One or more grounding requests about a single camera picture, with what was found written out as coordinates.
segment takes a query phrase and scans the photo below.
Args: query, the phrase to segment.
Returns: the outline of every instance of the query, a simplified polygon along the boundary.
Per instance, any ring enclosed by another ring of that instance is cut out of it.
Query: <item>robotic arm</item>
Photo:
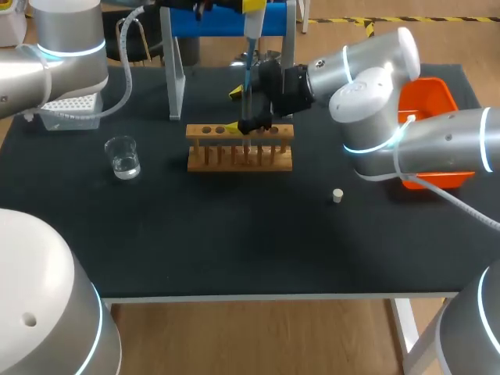
[[[396,144],[403,174],[491,172],[500,165],[500,109],[447,113],[402,131],[401,89],[419,75],[416,43],[404,27],[283,73],[275,62],[259,67],[260,86],[278,116],[309,109],[314,102],[328,104],[362,178],[398,177]],[[261,119],[269,122],[270,116]],[[243,122],[241,127],[247,131],[259,125]]]
[[[30,0],[38,45],[0,51],[0,119],[108,81],[99,0]]]

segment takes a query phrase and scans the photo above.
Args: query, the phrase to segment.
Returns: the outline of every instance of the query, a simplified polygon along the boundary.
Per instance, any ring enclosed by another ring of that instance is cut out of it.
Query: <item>white cable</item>
[[[130,95],[132,93],[132,73],[130,72],[130,64],[128,62],[128,54],[127,54],[127,32],[130,24],[134,22],[134,19],[137,18],[138,15],[144,13],[144,7],[140,6],[139,8],[133,10],[129,16],[125,19],[123,22],[123,27],[120,33],[120,59],[123,64],[123,70],[125,72],[125,82],[126,82],[126,88],[125,88],[125,93],[123,94],[123,97],[120,99],[116,105],[114,105],[112,108],[107,109],[104,112],[101,113],[96,113],[94,115],[69,115],[67,113],[61,113],[61,112],[53,112],[53,111],[48,111],[47,109],[38,109],[35,111],[35,113],[38,114],[44,114],[44,115],[49,115],[49,116],[55,116],[55,117],[61,117],[63,119],[67,120],[79,120],[79,121],[85,121],[85,120],[95,120],[95,119],[101,119],[102,117],[112,115],[113,113],[117,112],[119,109],[121,109],[125,103],[127,103],[128,99],[130,98]]]
[[[414,121],[410,119],[410,116],[408,116],[408,120],[406,121],[405,125],[403,125],[401,132],[404,131],[407,126]],[[396,170],[396,173],[398,174],[398,177],[401,180],[410,180],[413,182],[416,182],[419,185],[424,186],[425,188],[433,191],[437,195],[440,195],[442,198],[448,200],[449,202],[453,203],[460,209],[464,210],[466,213],[471,215],[474,219],[479,220],[483,224],[488,225],[490,228],[493,228],[495,230],[500,230],[500,223],[498,221],[495,221],[488,216],[484,215],[482,212],[477,211],[475,208],[467,205],[466,203],[462,202],[460,199],[457,197],[454,197],[453,195],[449,194],[447,191],[444,191],[443,189],[437,187],[434,184],[431,184],[430,182],[427,182],[425,180],[422,180],[421,178],[418,178],[414,174],[404,174],[401,171],[401,167],[399,165],[399,142],[402,140],[402,136],[396,141],[395,143],[395,148],[394,148],[394,168]]]

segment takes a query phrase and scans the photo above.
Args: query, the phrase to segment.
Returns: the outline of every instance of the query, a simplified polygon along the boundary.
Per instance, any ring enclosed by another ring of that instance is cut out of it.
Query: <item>white robotic arm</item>
[[[0,118],[108,81],[99,0],[30,0],[38,45],[0,51]]]

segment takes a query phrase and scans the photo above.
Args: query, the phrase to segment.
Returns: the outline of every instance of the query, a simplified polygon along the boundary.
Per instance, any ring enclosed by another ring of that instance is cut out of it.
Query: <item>wooden floor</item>
[[[496,0],[312,0],[311,17],[498,16]],[[381,34],[399,23],[376,23]],[[424,63],[460,63],[484,106],[500,105],[500,23],[405,23]],[[354,24],[312,24],[298,34],[306,63],[366,37]],[[32,33],[28,41],[33,40]],[[270,38],[269,48],[280,41]],[[226,66],[245,49],[242,38],[202,40],[202,65]],[[0,139],[10,122],[0,121]],[[420,331],[441,305],[412,300]],[[125,305],[117,323],[123,375],[401,374],[387,302],[232,302]],[[435,363],[427,372],[438,374]]]

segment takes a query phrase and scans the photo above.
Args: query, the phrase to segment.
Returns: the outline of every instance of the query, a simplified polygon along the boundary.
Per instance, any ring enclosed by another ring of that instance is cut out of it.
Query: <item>black tabletop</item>
[[[103,297],[459,291],[499,257],[498,233],[430,192],[357,177],[325,109],[295,116],[291,173],[188,173],[185,124],[238,118],[227,93],[241,70],[189,73],[178,123],[163,70],[133,75],[126,108],[99,130],[47,132],[18,117],[0,150],[0,207],[52,225]],[[423,75],[478,107],[460,66]],[[123,89],[111,68],[105,105]],[[141,161],[126,183],[104,153],[117,134],[136,139]],[[475,177],[457,194],[499,218],[499,189],[500,176]]]

